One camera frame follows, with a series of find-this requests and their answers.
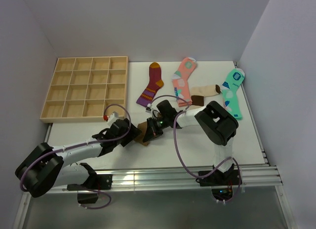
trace gray floor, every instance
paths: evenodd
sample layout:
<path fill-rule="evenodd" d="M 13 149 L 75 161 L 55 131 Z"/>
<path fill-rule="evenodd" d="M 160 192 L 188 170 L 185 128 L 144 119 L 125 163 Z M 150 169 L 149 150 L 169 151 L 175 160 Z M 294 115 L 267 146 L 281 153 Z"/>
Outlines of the gray floor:
<path fill-rule="evenodd" d="M 226 206 L 210 190 L 113 192 L 112 204 L 84 210 L 75 194 L 32 199 L 25 229 L 283 229 L 274 187 L 246 188 Z"/>

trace folded sock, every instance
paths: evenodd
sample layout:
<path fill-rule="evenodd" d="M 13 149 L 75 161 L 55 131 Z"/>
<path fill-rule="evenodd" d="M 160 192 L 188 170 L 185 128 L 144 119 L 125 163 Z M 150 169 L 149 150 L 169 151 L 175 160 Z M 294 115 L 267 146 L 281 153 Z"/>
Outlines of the folded sock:
<path fill-rule="evenodd" d="M 185 58 L 178 70 L 172 76 L 172 84 L 174 87 L 174 93 L 177 97 L 186 100 L 189 104 L 192 104 L 190 98 L 190 91 L 188 85 L 188 78 L 197 66 L 197 62 L 193 58 Z M 182 100 L 177 100 L 178 106 L 183 107 L 187 104 Z"/>
<path fill-rule="evenodd" d="M 203 96 L 203 97 L 211 97 L 221 93 L 221 88 L 218 85 L 208 85 L 201 87 L 192 87 L 190 89 L 191 96 Z"/>
<path fill-rule="evenodd" d="M 149 66 L 149 83 L 136 103 L 146 107 L 152 102 L 157 91 L 163 87 L 163 81 L 161 80 L 161 68 L 156 62 L 153 62 Z"/>
<path fill-rule="evenodd" d="M 233 69 L 227 75 L 225 82 L 221 86 L 224 108 L 235 117 L 235 119 L 242 119 L 236 92 L 244 78 L 245 73 L 241 69 Z"/>

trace wooden tray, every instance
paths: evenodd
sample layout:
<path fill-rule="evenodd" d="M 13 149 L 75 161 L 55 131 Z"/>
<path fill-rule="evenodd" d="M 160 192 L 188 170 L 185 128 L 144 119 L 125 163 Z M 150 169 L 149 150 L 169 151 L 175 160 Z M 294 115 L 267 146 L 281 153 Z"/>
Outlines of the wooden tray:
<path fill-rule="evenodd" d="M 103 121 L 109 104 L 126 106 L 128 57 L 59 58 L 40 119 L 45 123 Z M 117 112 L 110 107 L 106 114 Z"/>

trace maroon sock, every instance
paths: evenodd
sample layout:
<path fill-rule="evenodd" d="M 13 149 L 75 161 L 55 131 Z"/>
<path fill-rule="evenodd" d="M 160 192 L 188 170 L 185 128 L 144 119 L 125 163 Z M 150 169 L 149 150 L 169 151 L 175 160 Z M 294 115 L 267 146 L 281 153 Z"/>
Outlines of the maroon sock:
<path fill-rule="evenodd" d="M 161 80 L 161 68 L 156 62 L 153 62 L 149 66 L 149 83 L 140 97 L 137 99 L 136 103 L 147 107 L 149 103 L 152 102 L 157 91 L 163 87 L 163 81 Z"/>

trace mint green sock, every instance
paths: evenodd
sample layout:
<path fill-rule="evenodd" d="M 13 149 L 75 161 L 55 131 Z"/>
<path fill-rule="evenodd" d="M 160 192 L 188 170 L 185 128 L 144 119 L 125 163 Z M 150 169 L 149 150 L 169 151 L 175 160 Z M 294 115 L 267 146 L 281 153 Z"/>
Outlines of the mint green sock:
<path fill-rule="evenodd" d="M 227 75 L 225 82 L 221 86 L 224 108 L 235 117 L 235 119 L 242 119 L 236 92 L 244 79 L 245 73 L 241 69 L 233 69 Z"/>

